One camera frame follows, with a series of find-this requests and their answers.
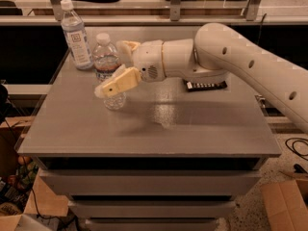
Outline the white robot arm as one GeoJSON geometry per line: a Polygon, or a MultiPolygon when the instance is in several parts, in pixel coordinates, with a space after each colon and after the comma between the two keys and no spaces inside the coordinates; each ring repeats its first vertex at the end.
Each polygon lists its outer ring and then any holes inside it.
{"type": "Polygon", "coordinates": [[[308,70],[259,47],[226,25],[207,23],[194,38],[144,43],[122,40],[117,47],[132,65],[119,67],[97,86],[94,93],[99,98],[128,91],[142,81],[179,77],[216,83],[232,73],[308,133],[308,70]]]}

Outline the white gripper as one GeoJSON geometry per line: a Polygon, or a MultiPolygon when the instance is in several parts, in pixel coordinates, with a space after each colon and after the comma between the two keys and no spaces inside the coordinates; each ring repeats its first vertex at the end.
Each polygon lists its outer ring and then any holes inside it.
{"type": "Polygon", "coordinates": [[[109,98],[118,95],[135,88],[141,79],[145,82],[159,82],[166,79],[161,40],[142,44],[137,41],[119,40],[116,49],[123,65],[95,88],[96,97],[109,98]]]}

